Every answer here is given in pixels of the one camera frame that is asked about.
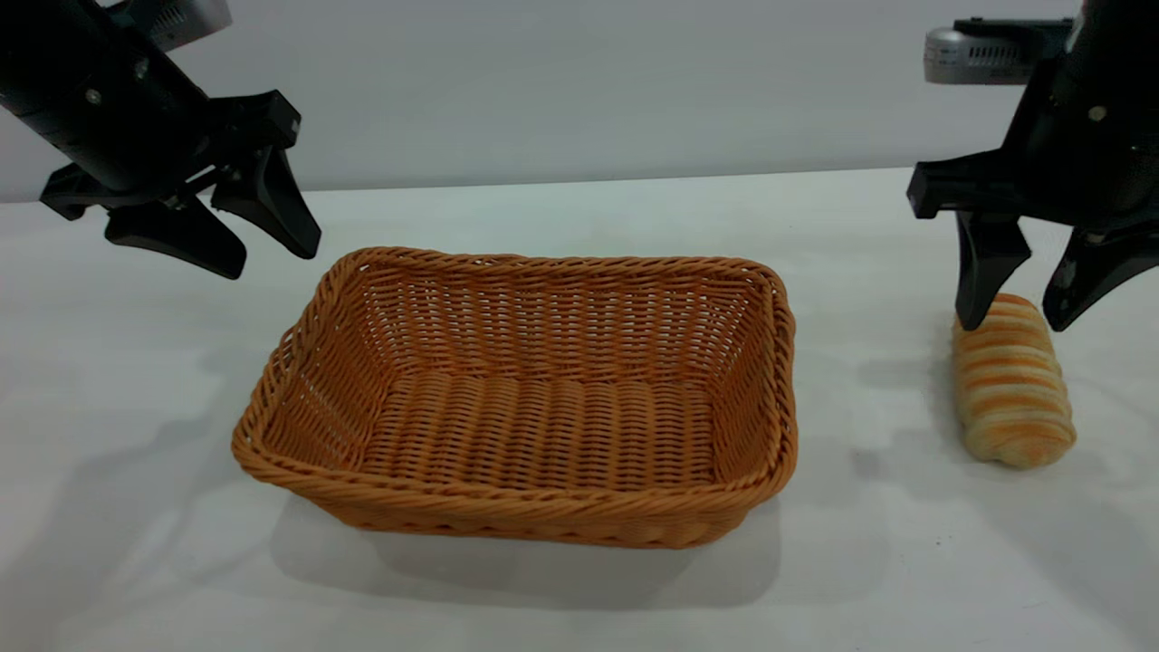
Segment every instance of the table surface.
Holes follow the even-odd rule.
[[[960,445],[953,220],[909,171],[313,192],[313,261],[226,218],[227,281],[0,205],[0,640],[32,650],[1159,649],[1159,273],[1056,337],[1078,446]],[[1035,300],[1067,230],[1027,220]],[[730,255],[797,316],[801,459],[720,542],[635,551],[347,528],[231,431],[322,272],[371,244]]]

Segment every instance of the woven basket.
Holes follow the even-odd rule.
[[[688,548],[793,475],[794,321],[736,258],[340,259],[233,437],[358,528]]]

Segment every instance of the bread roll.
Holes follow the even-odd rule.
[[[955,323],[954,379],[965,448],[978,460],[1030,469],[1074,446],[1063,373],[1030,301],[998,294],[976,331]]]

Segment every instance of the wicker basket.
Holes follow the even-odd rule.
[[[238,425],[358,528],[688,548],[793,475],[794,321],[737,258],[340,259]]]

